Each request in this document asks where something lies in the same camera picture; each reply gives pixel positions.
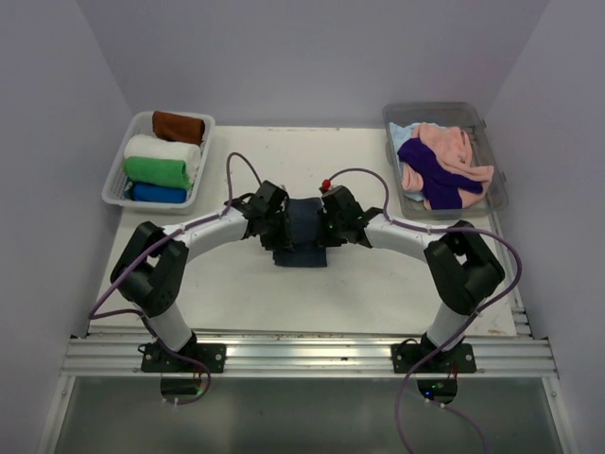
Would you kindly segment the dark grey-blue towel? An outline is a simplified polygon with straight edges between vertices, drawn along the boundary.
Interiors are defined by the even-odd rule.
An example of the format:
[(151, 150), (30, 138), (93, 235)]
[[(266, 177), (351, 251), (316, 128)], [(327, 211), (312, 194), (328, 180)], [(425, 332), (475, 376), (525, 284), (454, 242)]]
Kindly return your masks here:
[(318, 269), (327, 267), (326, 248), (319, 244), (320, 198), (290, 199), (285, 233), (289, 246), (273, 252), (277, 267)]

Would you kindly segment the brown towel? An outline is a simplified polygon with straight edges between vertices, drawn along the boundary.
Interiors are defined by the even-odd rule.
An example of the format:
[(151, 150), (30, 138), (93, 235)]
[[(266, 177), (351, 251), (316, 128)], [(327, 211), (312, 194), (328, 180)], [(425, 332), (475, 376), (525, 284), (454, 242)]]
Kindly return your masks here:
[(152, 114), (152, 130), (161, 140), (200, 146), (205, 133), (205, 123), (191, 116), (155, 111)]

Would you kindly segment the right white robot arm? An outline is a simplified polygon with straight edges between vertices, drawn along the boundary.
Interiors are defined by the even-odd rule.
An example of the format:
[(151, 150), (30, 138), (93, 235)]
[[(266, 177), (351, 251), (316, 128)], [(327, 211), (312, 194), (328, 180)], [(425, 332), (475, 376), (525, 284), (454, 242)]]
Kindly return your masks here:
[(463, 325), (504, 280), (504, 269), (492, 250), (469, 222), (450, 228), (418, 223), (403, 227), (380, 208), (363, 210), (343, 185), (324, 181), (320, 191), (320, 217), (331, 245), (401, 253), (427, 265), (441, 305), (421, 337), (421, 359), (429, 370), (444, 370), (455, 359)]

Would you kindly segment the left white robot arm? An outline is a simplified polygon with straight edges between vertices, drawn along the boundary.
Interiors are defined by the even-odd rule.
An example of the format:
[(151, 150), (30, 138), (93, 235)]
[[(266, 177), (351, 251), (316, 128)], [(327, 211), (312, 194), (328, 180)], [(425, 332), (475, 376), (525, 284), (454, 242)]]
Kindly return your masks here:
[(197, 358), (194, 332), (176, 303), (186, 265), (219, 246), (273, 232), (287, 201), (283, 188), (264, 181), (209, 215), (165, 227), (147, 221), (135, 229), (112, 271), (111, 289), (142, 313), (172, 369), (186, 371)]

